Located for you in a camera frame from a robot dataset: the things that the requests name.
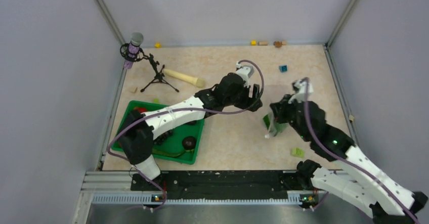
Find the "red lychee fruit bunch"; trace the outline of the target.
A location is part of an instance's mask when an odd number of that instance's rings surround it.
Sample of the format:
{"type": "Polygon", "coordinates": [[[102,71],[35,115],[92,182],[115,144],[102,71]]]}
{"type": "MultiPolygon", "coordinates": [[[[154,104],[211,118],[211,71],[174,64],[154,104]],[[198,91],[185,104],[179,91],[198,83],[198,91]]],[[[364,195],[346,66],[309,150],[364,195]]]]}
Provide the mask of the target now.
{"type": "Polygon", "coordinates": [[[134,107],[133,110],[137,110],[139,113],[147,112],[147,109],[144,107],[134,107]]]}

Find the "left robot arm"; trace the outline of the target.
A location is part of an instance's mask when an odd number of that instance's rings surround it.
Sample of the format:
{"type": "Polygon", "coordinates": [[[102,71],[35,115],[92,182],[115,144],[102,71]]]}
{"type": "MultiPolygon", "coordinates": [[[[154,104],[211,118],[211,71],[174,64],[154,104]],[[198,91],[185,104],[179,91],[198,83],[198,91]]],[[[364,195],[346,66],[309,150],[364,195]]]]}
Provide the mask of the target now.
{"type": "Polygon", "coordinates": [[[220,83],[203,89],[190,98],[169,107],[140,114],[128,115],[129,124],[113,140],[121,145],[130,165],[143,177],[143,184],[157,190],[162,184],[160,168],[152,149],[154,141],[163,133],[191,121],[198,121],[234,106],[236,113],[255,112],[261,106],[265,83],[249,85],[248,79],[238,73],[228,73],[220,83]]]}

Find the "dark mushroom toy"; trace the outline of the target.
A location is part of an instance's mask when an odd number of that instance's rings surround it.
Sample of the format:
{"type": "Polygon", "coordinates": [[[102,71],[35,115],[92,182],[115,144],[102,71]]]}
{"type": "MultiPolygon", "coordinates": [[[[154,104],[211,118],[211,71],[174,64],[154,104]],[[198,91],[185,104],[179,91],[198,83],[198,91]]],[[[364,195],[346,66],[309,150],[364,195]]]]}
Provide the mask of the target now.
{"type": "Polygon", "coordinates": [[[188,136],[183,138],[182,146],[185,150],[190,151],[196,148],[197,138],[193,136],[188,136]]]}

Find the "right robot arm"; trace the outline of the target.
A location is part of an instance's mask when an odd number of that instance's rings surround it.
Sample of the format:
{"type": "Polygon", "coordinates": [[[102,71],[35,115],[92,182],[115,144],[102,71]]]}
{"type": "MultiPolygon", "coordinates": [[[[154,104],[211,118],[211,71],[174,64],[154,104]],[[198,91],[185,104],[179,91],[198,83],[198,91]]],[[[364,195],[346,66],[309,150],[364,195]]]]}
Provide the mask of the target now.
{"type": "Polygon", "coordinates": [[[304,190],[322,189],[352,204],[374,223],[418,223],[417,213],[428,197],[410,191],[377,167],[341,129],[327,123],[326,113],[312,102],[285,95],[270,109],[276,123],[289,124],[320,157],[334,163],[351,178],[345,180],[313,160],[297,165],[296,182],[304,190]]]}

